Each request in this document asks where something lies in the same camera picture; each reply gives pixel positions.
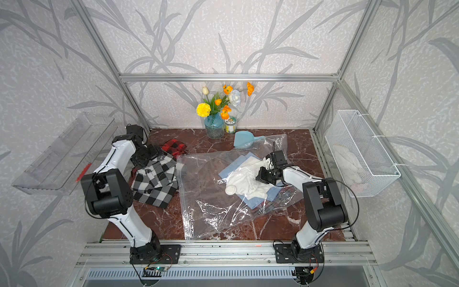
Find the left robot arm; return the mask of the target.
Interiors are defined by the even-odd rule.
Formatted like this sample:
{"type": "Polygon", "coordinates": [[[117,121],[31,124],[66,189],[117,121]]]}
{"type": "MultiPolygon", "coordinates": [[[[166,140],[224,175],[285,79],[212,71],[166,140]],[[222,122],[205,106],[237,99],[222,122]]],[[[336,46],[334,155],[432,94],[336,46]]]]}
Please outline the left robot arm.
{"type": "Polygon", "coordinates": [[[163,257],[157,236],[133,207],[133,191],[123,176],[142,141],[142,136],[133,133],[115,137],[102,164],[80,180],[86,212],[112,222],[129,240],[130,264],[154,263],[163,257]]]}

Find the clear plastic vacuum bag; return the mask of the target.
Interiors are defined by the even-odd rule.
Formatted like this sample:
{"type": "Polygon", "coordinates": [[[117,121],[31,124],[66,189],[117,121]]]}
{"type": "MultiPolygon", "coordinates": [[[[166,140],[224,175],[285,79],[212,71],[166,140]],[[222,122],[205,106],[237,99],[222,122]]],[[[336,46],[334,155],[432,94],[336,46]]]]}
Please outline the clear plastic vacuum bag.
{"type": "MultiPolygon", "coordinates": [[[[226,237],[231,232],[237,232],[238,239],[283,237],[282,232],[287,233],[285,238],[290,238],[306,220],[303,199],[287,208],[256,216],[254,209],[241,200],[226,200],[222,195],[223,186],[219,184],[218,173],[238,156],[253,153],[260,159],[266,159],[273,150],[288,152],[287,135],[266,136],[246,148],[187,154],[178,158],[177,177],[186,240],[226,237]],[[261,235],[264,228],[282,226],[284,223],[293,226],[261,235]],[[254,227],[257,235],[242,232],[248,227],[254,227]]],[[[302,193],[291,185],[283,186],[280,193],[302,193]]]]}

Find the red black plaid shirt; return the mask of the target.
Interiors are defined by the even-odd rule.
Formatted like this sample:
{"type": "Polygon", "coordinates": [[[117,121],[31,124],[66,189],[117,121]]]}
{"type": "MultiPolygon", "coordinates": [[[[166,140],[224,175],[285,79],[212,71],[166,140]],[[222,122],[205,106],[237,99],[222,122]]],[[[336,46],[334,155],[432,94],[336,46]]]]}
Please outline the red black plaid shirt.
{"type": "MultiPolygon", "coordinates": [[[[173,160],[176,160],[179,155],[186,153],[187,148],[187,146],[183,142],[178,141],[177,139],[171,139],[160,147],[161,155],[149,162],[149,165],[145,167],[147,172],[155,171],[161,173],[168,171],[173,166],[173,164],[170,163],[170,160],[166,159],[166,156],[171,155],[173,157],[173,160]]],[[[131,170],[131,176],[134,176],[135,173],[139,170],[141,170],[141,168],[134,167],[131,170]]]]}

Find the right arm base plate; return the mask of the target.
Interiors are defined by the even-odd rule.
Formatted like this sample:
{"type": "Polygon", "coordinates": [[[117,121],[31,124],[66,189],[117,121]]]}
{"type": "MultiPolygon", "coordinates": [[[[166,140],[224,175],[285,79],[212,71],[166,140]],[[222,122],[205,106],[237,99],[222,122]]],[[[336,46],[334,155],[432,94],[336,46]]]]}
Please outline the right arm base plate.
{"type": "Polygon", "coordinates": [[[325,261],[324,251],[321,244],[308,249],[302,249],[296,242],[273,242],[273,249],[275,251],[276,263],[278,264],[321,264],[325,261]]]}

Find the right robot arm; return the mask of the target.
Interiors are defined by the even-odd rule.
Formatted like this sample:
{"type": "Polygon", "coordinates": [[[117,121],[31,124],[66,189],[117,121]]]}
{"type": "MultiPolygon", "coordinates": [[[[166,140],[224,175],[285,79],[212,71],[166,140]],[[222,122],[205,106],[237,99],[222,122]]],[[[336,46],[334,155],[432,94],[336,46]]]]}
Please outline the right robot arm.
{"type": "Polygon", "coordinates": [[[282,181],[303,193],[307,222],[292,243],[274,245],[276,263],[324,263],[322,239],[349,218],[336,180],[315,178],[294,166],[271,170],[261,167],[256,180],[264,184],[282,181]]]}

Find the grey white plaid shirt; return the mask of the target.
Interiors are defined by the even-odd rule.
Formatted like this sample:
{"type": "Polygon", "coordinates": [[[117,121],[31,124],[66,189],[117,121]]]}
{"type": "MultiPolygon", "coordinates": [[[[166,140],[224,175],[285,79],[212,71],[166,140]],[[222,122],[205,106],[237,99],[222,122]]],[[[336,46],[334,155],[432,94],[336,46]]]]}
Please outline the grey white plaid shirt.
{"type": "Polygon", "coordinates": [[[176,161],[163,153],[136,172],[131,188],[137,202],[166,209],[178,191],[176,161]]]}

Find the white garment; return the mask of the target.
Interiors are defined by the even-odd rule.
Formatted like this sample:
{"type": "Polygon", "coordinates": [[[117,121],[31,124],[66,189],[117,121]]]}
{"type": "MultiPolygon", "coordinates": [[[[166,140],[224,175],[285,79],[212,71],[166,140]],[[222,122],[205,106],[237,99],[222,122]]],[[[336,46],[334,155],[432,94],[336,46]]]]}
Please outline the white garment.
{"type": "Polygon", "coordinates": [[[255,197],[266,199],[268,191],[274,185],[264,184],[255,179],[261,167],[269,169],[270,160],[259,160],[253,156],[248,157],[226,177],[226,186],[235,185],[237,187],[236,195],[245,196],[249,200],[255,197]]]}

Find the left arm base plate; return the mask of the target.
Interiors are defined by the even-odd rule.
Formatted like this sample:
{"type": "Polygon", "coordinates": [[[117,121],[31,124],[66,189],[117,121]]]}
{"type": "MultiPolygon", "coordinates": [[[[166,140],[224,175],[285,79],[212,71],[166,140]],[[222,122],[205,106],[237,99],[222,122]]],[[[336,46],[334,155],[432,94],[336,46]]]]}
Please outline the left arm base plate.
{"type": "Polygon", "coordinates": [[[153,245],[131,247],[130,264],[178,264],[180,249],[180,245],[161,245],[159,248],[153,245]]]}

